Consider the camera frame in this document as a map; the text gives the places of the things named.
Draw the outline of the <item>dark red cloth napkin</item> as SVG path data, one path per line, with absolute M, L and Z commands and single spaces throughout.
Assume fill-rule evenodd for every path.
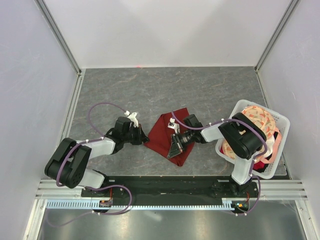
M 149 141 L 144 145 L 153 150 L 154 152 L 160 154 L 165 159 L 169 160 L 171 163 L 182 167 L 191 153 L 195 143 L 191 143 L 187 146 L 186 150 L 183 153 L 178 154 L 175 157 L 167 158 L 169 150 L 171 148 L 172 139 L 171 135 L 175 133 L 172 128 L 168 128 L 168 123 L 172 114 L 170 112 L 162 114 L 153 128 L 148 134 Z

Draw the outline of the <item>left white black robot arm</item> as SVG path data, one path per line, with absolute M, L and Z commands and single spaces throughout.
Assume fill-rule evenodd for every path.
M 120 116 L 114 127 L 97 139 L 76 141 L 64 138 L 46 164 L 44 174 L 55 180 L 58 187 L 88 187 L 99 197 L 106 196 L 110 185 L 103 173 L 87 168 L 89 160 L 114 155 L 127 143 L 138 146 L 149 141 L 138 122 L 137 113 L 126 114 Z

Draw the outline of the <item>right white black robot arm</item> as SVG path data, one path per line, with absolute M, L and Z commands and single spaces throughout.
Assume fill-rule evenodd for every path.
M 229 119 L 203 126 L 194 114 L 182 122 L 172 112 L 167 125 L 174 130 L 171 135 L 171 146 L 167 158 L 171 159 L 184 153 L 193 143 L 206 144 L 217 140 L 226 140 L 235 154 L 235 164 L 231 173 L 232 182 L 229 191 L 235 197 L 247 191 L 251 181 L 254 160 L 267 151 L 267 137 L 243 113 L 238 112 Z

